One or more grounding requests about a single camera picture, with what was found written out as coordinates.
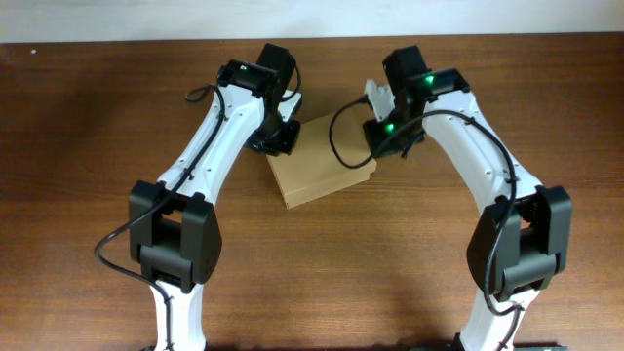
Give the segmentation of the brown cardboard box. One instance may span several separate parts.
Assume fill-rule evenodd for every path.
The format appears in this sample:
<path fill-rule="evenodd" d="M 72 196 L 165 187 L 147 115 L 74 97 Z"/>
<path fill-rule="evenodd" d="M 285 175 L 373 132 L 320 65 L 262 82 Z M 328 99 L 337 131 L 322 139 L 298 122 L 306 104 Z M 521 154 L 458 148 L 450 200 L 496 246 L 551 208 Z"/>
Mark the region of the brown cardboard box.
<path fill-rule="evenodd" d="M 354 170 L 343 166 L 370 155 L 362 125 L 371 116 L 368 106 L 358 105 L 342 112 L 334 124 L 331 115 L 308 121 L 301 125 L 291 155 L 268 158 L 287 209 L 371 178 L 374 160 Z"/>

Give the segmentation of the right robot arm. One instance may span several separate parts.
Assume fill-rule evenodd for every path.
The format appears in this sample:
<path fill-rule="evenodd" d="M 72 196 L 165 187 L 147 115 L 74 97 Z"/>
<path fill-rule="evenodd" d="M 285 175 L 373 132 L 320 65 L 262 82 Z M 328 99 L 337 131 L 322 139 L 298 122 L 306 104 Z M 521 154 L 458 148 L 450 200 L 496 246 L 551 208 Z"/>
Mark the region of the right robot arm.
<path fill-rule="evenodd" d="M 406 154 L 432 138 L 480 214 L 466 253 L 476 297 L 450 349 L 511 350 L 529 305 L 566 268 L 571 199 L 512 155 L 457 69 L 432 70 L 415 46 L 393 51 L 382 65 L 387 85 L 365 89 L 375 114 L 364 125 L 372 157 Z"/>

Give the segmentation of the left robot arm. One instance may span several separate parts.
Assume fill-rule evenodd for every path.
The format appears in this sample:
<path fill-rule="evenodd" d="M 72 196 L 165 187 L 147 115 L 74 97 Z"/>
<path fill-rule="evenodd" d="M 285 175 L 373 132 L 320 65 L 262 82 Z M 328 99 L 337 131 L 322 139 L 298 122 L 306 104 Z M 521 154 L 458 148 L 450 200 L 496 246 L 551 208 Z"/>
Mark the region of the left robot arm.
<path fill-rule="evenodd" d="M 242 149 L 289 155 L 300 124 L 298 77 L 288 49 L 266 44 L 257 61 L 233 59 L 213 85 L 186 100 L 213 100 L 206 117 L 174 163 L 154 183 L 138 181 L 130 194 L 130 255 L 156 304 L 157 350 L 203 350 L 203 289 L 215 271 L 222 238 L 215 204 Z"/>

